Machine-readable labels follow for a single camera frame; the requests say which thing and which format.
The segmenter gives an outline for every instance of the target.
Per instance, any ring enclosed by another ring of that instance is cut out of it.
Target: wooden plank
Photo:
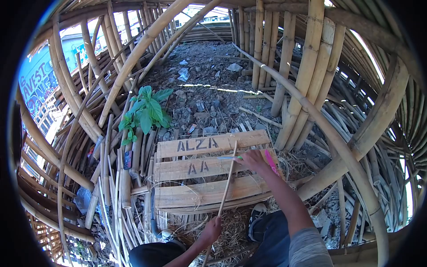
[[[201,153],[212,153],[234,148],[237,140],[238,148],[269,143],[265,130],[207,136],[194,139],[173,140],[157,144],[157,158],[187,156]]]
[[[261,151],[261,154],[265,159],[265,149]],[[273,161],[278,166],[277,157],[274,156],[274,150],[269,149],[272,155]],[[217,157],[207,158],[194,158],[181,161],[168,161],[159,162],[155,164],[155,181],[173,181],[173,180],[184,180],[199,177],[207,177],[221,174],[228,174],[231,167],[230,159],[218,159]],[[234,172],[247,170],[246,167],[240,164],[236,164]]]
[[[157,208],[197,207],[220,203],[224,195],[227,181],[217,181],[205,184],[187,186],[169,186],[158,188],[156,193]],[[269,191],[267,184],[258,175],[234,179],[229,200],[237,200]]]

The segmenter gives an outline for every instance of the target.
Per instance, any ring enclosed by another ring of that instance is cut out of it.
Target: sneaker
[[[170,229],[164,230],[162,231],[161,235],[165,242],[175,243],[179,245],[184,251],[187,250],[182,239],[180,239],[177,235],[175,235],[172,230]]]
[[[251,217],[249,218],[248,225],[248,240],[250,242],[259,242],[259,240],[255,239],[253,236],[253,227],[257,221],[260,221],[264,215],[267,214],[267,207],[263,203],[258,203],[252,209]]]

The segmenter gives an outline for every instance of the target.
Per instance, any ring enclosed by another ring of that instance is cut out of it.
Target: graffiti wall
[[[50,61],[48,46],[22,63],[19,86],[31,116],[34,118],[43,103],[58,86]]]

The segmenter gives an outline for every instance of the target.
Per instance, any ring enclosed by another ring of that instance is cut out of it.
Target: blue jeans
[[[282,211],[264,216],[253,226],[253,237],[261,242],[244,267],[286,267],[289,264],[288,222]],[[139,245],[129,253],[133,267],[162,267],[184,253],[173,242]]]

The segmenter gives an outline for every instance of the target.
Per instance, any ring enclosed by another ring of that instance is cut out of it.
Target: dirt ground
[[[279,133],[278,127],[239,110],[239,107],[243,107],[277,123],[281,123],[281,117],[273,118],[270,116],[270,101],[265,98],[243,98],[244,95],[249,95],[249,92],[252,91],[251,76],[241,76],[241,71],[227,70],[227,67],[233,63],[238,64],[243,69],[251,69],[248,66],[249,61],[217,58],[215,56],[240,56],[240,53],[237,52],[231,43],[222,44],[219,41],[181,44],[175,48],[169,61],[163,66],[154,67],[145,77],[141,86],[150,85],[153,90],[166,88],[174,90],[167,106],[167,111],[173,118],[171,128],[161,129],[158,141],[172,140],[174,129],[180,129],[181,138],[185,138],[185,135],[188,134],[193,124],[196,124],[196,128],[200,129],[200,134],[212,134],[233,132],[236,128],[241,131],[239,124],[243,123],[247,128],[246,121],[248,121],[253,130],[265,129],[272,140],[272,144],[274,144]],[[180,77],[178,72],[182,72],[180,71],[182,68],[188,69],[189,77],[187,81],[178,79]],[[317,135],[322,137],[323,134],[317,127],[314,127],[313,130]],[[320,169],[330,161],[327,156],[319,152],[316,148],[306,145],[300,151],[292,151],[286,155],[279,153],[278,156],[283,159],[281,167],[285,175],[289,176],[289,180],[297,180],[315,173],[314,170],[310,169],[304,163],[306,158],[313,161]],[[316,204],[329,188],[307,200],[305,202],[307,208]],[[266,201],[265,204],[271,212],[278,210],[274,199]],[[142,197],[138,197],[136,207],[139,212],[143,211]],[[232,249],[233,251],[237,251],[239,248],[248,245],[244,224],[249,219],[250,208],[252,207],[253,205],[226,212],[227,217],[230,217],[233,223],[238,223],[240,227],[234,228],[232,232],[229,229],[226,233],[223,233],[223,236],[220,238],[221,242],[218,243],[219,246],[227,246],[231,242],[231,239],[234,243],[233,245],[238,243],[237,247]],[[328,198],[322,209],[325,210],[332,225],[324,240],[328,249],[335,249],[338,247],[337,243],[340,232],[337,191]],[[347,226],[350,216],[347,212]],[[137,217],[135,217],[135,222],[137,225],[139,224]],[[198,233],[203,228],[204,225],[197,230]],[[93,246],[98,252],[98,258],[93,261],[93,264],[108,264],[104,263],[104,260],[108,258],[107,254],[109,253],[103,251],[111,251],[111,249],[108,248],[109,245],[105,230],[98,224],[93,225],[92,232],[97,240]],[[194,237],[187,238],[188,245],[193,241],[191,239],[194,239]],[[102,251],[97,250],[101,248],[100,242],[107,243],[106,249]],[[223,257],[230,252],[223,249],[218,253],[217,258]],[[241,256],[232,258],[221,266],[232,266],[240,258]]]

